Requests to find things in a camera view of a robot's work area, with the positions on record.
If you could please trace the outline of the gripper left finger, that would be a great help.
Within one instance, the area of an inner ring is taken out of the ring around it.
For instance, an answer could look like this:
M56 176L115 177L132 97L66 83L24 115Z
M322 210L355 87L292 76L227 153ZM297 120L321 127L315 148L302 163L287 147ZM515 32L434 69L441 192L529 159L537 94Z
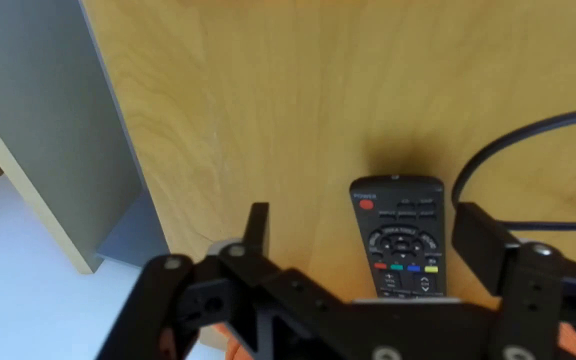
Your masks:
M253 203L243 238L195 264L149 260L96 360L185 360L201 329L225 325L254 360L351 360L343 304L297 269L263 253L270 205Z

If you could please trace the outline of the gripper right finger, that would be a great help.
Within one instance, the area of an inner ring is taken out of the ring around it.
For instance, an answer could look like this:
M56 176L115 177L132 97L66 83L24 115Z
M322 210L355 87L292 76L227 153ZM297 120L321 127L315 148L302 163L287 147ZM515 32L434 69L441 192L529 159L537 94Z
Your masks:
M500 298L486 360L576 360L559 346L561 322L576 330L576 261L548 244L519 241L472 202L456 207L452 245Z

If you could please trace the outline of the black remote control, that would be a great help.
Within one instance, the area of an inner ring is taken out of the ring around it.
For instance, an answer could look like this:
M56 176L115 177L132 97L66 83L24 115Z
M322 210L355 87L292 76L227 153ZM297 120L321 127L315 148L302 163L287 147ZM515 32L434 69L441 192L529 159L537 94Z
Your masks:
M355 179L349 195L377 296L445 297L444 183L374 175Z

